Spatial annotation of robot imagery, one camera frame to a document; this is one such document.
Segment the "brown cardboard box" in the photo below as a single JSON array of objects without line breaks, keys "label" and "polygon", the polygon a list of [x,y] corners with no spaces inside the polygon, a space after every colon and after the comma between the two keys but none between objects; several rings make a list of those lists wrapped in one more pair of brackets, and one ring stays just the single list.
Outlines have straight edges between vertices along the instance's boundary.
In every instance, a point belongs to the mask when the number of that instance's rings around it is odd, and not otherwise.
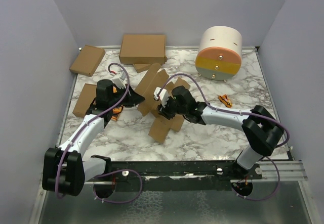
[{"label": "brown cardboard box", "polygon": [[190,85],[183,79],[177,78],[176,82],[167,82],[169,75],[165,70],[161,70],[159,63],[150,65],[148,71],[137,85],[135,92],[145,98],[145,101],[138,105],[138,111],[146,116],[148,113],[152,113],[155,120],[150,128],[148,135],[155,141],[163,143],[170,130],[179,132],[184,118],[181,115],[176,115],[174,118],[168,120],[158,113],[157,107],[160,101],[154,99],[153,93],[157,87],[162,87],[166,84],[165,89],[170,93],[172,89],[177,86],[184,86],[186,89],[190,89]]}]

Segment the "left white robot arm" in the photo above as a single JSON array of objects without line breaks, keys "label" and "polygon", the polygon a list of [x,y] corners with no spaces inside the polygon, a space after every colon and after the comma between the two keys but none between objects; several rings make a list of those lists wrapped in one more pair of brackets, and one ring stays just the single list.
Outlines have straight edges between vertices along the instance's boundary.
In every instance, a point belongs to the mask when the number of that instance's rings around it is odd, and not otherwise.
[{"label": "left white robot arm", "polygon": [[108,180],[112,174],[109,157],[94,155],[83,161],[83,156],[114,116],[115,108],[135,107],[144,100],[127,83],[117,85],[109,79],[98,81],[96,95],[81,125],[66,142],[45,152],[42,188],[55,192],[61,199],[66,195],[77,196],[84,183],[93,178]]}]

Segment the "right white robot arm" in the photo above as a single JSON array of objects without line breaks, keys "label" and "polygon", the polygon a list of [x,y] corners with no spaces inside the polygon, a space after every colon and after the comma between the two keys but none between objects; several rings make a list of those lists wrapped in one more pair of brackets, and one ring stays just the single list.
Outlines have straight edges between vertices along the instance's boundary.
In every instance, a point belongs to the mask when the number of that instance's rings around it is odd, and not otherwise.
[{"label": "right white robot arm", "polygon": [[175,87],[171,94],[157,87],[153,95],[160,101],[159,114],[166,119],[181,115],[190,123],[220,125],[244,132],[249,146],[239,154],[232,167],[233,175],[238,179],[248,176],[259,160],[271,156],[284,134],[283,127],[260,105],[243,111],[219,108],[196,101],[184,86]]}]

